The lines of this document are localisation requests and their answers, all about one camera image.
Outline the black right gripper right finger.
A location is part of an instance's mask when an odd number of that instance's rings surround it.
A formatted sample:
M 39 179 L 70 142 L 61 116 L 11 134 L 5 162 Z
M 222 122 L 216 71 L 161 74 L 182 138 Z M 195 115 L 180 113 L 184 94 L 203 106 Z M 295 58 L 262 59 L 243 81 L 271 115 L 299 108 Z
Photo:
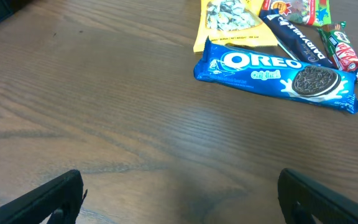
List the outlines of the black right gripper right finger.
M 358 203 L 293 169 L 281 171 L 277 187 L 287 224 L 358 224 Z

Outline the green Haribo gummy bag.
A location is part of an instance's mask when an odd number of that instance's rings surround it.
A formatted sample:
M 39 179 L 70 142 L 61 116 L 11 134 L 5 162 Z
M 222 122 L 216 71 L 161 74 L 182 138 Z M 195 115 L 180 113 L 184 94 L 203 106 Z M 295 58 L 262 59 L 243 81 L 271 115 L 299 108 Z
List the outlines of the green Haribo gummy bag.
M 261 11 L 277 9 L 285 19 L 309 26 L 331 23 L 329 0 L 265 0 Z

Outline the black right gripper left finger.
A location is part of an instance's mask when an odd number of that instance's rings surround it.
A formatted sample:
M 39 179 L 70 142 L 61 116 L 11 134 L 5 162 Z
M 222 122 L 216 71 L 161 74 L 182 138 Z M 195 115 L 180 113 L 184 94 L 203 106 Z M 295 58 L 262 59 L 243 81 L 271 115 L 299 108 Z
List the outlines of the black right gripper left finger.
M 0 207 L 0 224 L 75 224 L 87 190 L 80 171 L 68 172 Z

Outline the blue Oreo cookie pack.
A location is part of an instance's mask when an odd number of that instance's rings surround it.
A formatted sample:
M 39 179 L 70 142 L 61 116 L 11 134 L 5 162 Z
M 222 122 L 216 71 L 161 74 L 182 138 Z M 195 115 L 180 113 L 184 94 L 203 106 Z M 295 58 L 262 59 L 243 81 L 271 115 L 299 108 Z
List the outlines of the blue Oreo cookie pack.
M 199 81 L 274 98 L 358 112 L 353 73 L 206 40 L 194 67 Z

